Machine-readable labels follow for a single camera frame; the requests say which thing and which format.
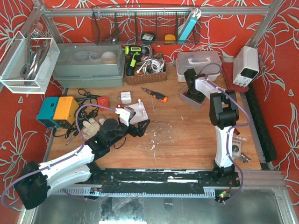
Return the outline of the white peg base plate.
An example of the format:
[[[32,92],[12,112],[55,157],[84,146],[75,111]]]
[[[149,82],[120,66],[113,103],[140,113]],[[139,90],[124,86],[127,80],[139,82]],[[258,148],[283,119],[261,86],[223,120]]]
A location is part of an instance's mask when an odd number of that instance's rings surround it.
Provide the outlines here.
[[[135,112],[135,115],[130,120],[130,124],[137,124],[149,118],[144,104],[140,99],[138,99],[137,103],[129,105],[129,107],[132,108]]]

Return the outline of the orange black handled pliers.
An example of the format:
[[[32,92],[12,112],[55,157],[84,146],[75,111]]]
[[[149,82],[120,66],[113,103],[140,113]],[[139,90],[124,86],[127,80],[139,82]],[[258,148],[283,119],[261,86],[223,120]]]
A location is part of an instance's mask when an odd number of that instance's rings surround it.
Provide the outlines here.
[[[162,93],[158,93],[158,92],[156,92],[156,91],[152,91],[152,90],[149,90],[149,89],[144,88],[144,87],[141,87],[141,89],[142,89],[144,92],[146,92],[146,93],[148,93],[149,95],[151,95],[153,98],[156,98],[157,100],[160,100],[160,101],[162,101],[162,102],[167,102],[167,100],[168,100],[168,97],[165,96],[165,95],[162,94]]]

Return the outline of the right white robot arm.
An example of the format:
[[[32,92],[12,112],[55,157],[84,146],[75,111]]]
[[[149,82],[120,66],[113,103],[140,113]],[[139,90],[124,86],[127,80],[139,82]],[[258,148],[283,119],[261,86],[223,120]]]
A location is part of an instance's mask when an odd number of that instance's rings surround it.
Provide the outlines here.
[[[217,86],[204,74],[196,74],[195,69],[187,69],[184,77],[188,86],[186,97],[197,103],[209,99],[209,118],[216,130],[215,165],[219,168],[232,166],[231,141],[234,126],[239,119],[236,93]]]

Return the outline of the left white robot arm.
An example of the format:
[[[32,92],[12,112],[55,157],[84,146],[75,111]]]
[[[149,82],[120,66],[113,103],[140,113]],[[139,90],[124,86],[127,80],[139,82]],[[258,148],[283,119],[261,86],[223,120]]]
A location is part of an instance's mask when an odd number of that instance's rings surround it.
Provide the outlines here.
[[[33,209],[42,204],[52,193],[78,182],[87,181],[92,175],[92,163],[105,156],[111,146],[125,138],[142,137],[150,120],[125,125],[115,119],[106,119],[98,132],[83,146],[54,160],[40,164],[34,161],[25,165],[14,184],[22,204]]]

